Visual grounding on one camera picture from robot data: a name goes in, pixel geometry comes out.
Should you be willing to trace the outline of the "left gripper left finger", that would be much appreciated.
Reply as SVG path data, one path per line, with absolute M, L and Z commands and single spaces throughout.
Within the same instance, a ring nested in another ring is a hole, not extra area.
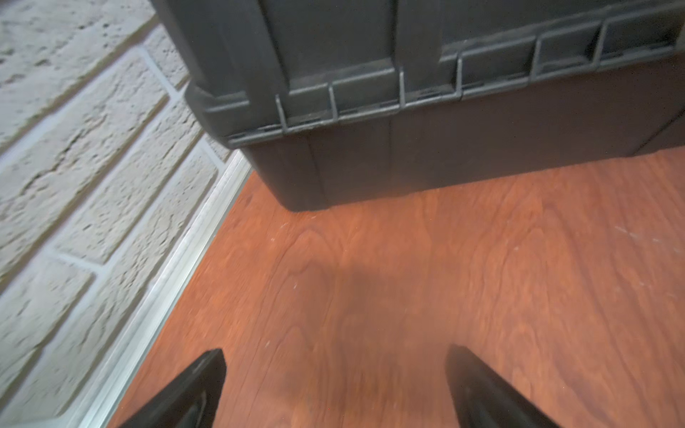
M 122 426 L 212 427 L 226 372 L 223 351 L 205 351 Z

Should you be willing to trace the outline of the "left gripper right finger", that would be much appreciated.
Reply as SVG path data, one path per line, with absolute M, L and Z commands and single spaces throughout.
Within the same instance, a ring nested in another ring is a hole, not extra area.
M 461 427 L 558 425 L 467 347 L 449 347 L 445 374 Z

